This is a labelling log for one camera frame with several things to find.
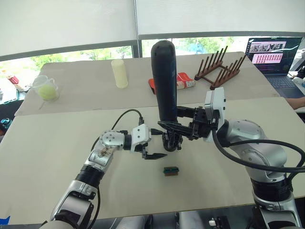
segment red object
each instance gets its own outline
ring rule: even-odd
[[[16,76],[13,76],[11,78],[8,78],[8,80],[12,83],[12,84],[18,84],[19,80],[17,79]]]
[[[152,93],[156,94],[156,86],[153,79],[148,80]],[[195,80],[188,77],[186,73],[177,73],[177,90],[195,86]]]

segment laptop keyboard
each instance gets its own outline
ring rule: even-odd
[[[267,77],[267,80],[274,88],[296,87],[289,77]]]

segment laptop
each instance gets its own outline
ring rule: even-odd
[[[246,55],[284,98],[300,98],[305,95],[287,76],[301,37],[250,38]]]

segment white roller shade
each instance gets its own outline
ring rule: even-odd
[[[133,0],[0,0],[0,56],[136,38]]]
[[[305,32],[305,0],[136,0],[138,34]]]

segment small green object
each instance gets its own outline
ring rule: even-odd
[[[179,168],[176,166],[173,167],[164,167],[163,173],[167,176],[177,176],[179,172]]]
[[[57,98],[58,94],[52,85],[43,85],[38,89],[38,94],[43,100],[51,101]]]

